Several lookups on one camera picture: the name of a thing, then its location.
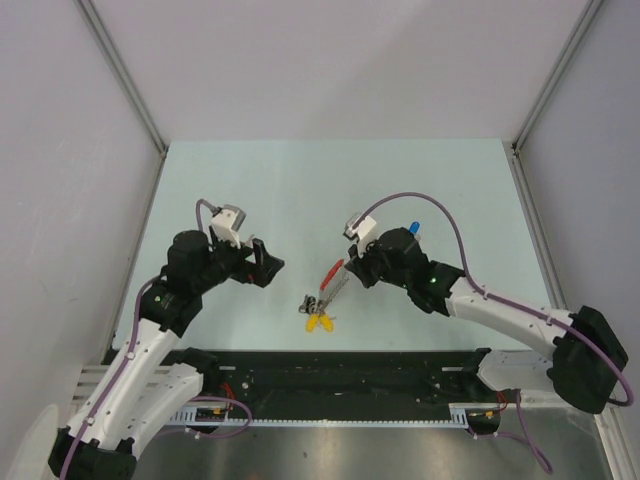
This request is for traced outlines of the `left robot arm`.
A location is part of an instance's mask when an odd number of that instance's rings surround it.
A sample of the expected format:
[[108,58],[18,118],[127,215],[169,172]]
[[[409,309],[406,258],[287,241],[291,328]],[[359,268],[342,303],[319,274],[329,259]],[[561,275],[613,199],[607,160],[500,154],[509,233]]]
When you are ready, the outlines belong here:
[[260,288],[284,267],[264,242],[222,240],[214,232],[177,234],[158,276],[140,289],[128,341],[97,387],[59,429],[48,464],[59,479],[129,479],[142,451],[170,417],[194,398],[222,388],[218,358],[190,347],[153,389],[157,367],[203,307],[203,297],[227,280]]

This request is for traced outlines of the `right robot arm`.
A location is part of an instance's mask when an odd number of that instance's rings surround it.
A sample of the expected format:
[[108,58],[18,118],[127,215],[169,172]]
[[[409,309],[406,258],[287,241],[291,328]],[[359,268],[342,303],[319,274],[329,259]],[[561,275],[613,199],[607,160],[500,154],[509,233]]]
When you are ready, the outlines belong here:
[[583,412],[599,414],[613,402],[628,355],[600,311],[546,309],[492,293],[464,270],[429,259],[404,227],[383,234],[349,228],[344,235],[352,242],[345,268],[364,287],[394,285],[427,314],[476,322],[530,347],[550,360],[555,393]]

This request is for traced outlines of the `red handled metal key holder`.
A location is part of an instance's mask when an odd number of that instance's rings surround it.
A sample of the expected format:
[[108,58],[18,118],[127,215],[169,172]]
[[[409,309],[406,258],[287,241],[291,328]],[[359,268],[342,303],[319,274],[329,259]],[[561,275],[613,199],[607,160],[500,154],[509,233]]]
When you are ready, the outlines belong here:
[[345,269],[345,263],[344,259],[338,260],[322,280],[318,294],[321,305],[328,305],[348,281],[349,272]]

